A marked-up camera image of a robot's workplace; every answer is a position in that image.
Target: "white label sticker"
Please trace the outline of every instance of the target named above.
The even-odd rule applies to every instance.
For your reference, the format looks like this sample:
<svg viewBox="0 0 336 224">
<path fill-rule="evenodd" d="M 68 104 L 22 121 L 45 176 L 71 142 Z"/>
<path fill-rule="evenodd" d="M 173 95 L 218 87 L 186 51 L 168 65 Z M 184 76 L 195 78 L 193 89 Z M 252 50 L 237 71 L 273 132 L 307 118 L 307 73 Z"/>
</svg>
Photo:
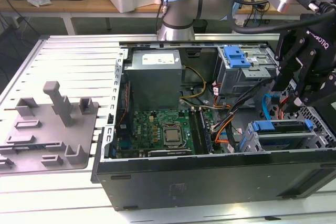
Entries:
<svg viewBox="0 0 336 224">
<path fill-rule="evenodd" d="M 175 64 L 173 54 L 145 54 L 142 56 L 143 65 Z"/>
<path fill-rule="evenodd" d="M 230 144 L 227 145 L 227 150 L 228 150 L 230 153 L 235 152 L 235 149 L 233 149 L 233 147 L 232 147 Z"/>
<path fill-rule="evenodd" d="M 250 61 L 254 61 L 254 62 L 258 62 L 257 58 L 256 57 L 251 57 L 251 58 L 248 58 Z"/>
<path fill-rule="evenodd" d="M 219 88 L 214 87 L 214 95 L 218 95 L 219 94 Z"/>
</svg>

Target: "blue cable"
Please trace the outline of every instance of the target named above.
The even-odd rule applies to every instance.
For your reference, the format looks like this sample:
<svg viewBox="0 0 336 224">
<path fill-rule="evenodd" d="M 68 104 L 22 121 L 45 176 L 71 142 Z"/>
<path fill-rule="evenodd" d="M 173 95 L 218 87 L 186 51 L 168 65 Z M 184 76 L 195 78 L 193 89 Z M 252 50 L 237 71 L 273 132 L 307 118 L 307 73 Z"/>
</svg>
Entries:
<svg viewBox="0 0 336 224">
<path fill-rule="evenodd" d="M 271 120 L 271 116 L 269 115 L 269 112 L 267 110 L 267 105 L 266 105 L 266 99 L 267 98 L 272 98 L 272 97 L 279 97 L 277 94 L 264 94 L 262 98 L 261 105 L 263 107 L 263 112 L 267 120 Z"/>
</svg>

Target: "ram slot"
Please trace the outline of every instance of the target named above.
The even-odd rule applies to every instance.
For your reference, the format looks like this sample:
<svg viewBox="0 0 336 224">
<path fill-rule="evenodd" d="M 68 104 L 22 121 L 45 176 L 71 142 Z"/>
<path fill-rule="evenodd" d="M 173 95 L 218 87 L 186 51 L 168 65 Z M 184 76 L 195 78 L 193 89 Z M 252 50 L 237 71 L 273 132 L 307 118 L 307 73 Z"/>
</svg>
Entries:
<svg viewBox="0 0 336 224">
<path fill-rule="evenodd" d="M 200 132 L 198 130 L 196 113 L 195 111 L 189 110 L 188 115 L 189 115 L 190 131 L 193 137 L 195 154 L 196 155 L 203 154 L 202 140 L 201 140 L 202 136 L 200 135 Z"/>
</svg>

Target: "workbench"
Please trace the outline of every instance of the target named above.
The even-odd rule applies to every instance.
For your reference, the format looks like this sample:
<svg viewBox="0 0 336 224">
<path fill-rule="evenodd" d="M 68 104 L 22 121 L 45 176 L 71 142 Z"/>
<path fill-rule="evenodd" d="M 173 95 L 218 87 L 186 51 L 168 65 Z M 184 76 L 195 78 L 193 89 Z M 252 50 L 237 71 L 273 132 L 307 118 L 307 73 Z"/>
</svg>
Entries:
<svg viewBox="0 0 336 224">
<path fill-rule="evenodd" d="M 136 8 L 133 12 L 120 13 L 110 0 L 51 0 L 48 6 L 35 7 L 25 0 L 10 0 L 14 8 L 24 17 L 60 17 L 63 19 L 69 35 L 75 35 L 76 29 L 72 23 L 72 18 L 106 18 L 107 28 L 111 28 L 109 18 L 155 18 L 159 5 L 153 4 Z M 237 24 L 244 23 L 250 16 L 251 6 L 243 6 L 234 16 Z M 0 0 L 0 12 L 4 16 L 17 17 L 18 14 L 11 8 L 6 0 Z M 284 15 L 276 11 L 271 6 L 264 14 L 263 19 L 297 20 L 300 13 Z"/>
<path fill-rule="evenodd" d="M 201 41 L 276 41 L 278 35 L 196 35 Z M 57 80 L 70 102 L 92 97 L 98 118 L 87 168 L 0 177 L 1 223 L 336 223 L 336 180 L 306 199 L 116 212 L 100 184 L 90 182 L 98 134 L 107 123 L 120 41 L 155 35 L 50 36 L 40 39 L 0 95 L 0 142 L 17 116 L 21 97 L 50 103 L 42 89 Z"/>
</svg>

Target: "3d printed holder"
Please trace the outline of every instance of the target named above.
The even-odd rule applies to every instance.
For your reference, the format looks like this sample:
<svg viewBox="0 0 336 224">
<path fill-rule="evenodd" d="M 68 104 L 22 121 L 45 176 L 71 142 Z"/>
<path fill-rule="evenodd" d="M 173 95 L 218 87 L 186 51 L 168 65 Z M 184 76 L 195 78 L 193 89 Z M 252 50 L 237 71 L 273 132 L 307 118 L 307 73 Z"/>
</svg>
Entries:
<svg viewBox="0 0 336 224">
<path fill-rule="evenodd" d="M 57 81 L 47 81 L 43 87 L 53 105 L 37 104 L 34 98 L 19 100 L 15 108 L 19 116 L 0 145 L 0 174 L 87 166 L 98 103 L 91 98 L 70 103 L 59 88 Z"/>
</svg>

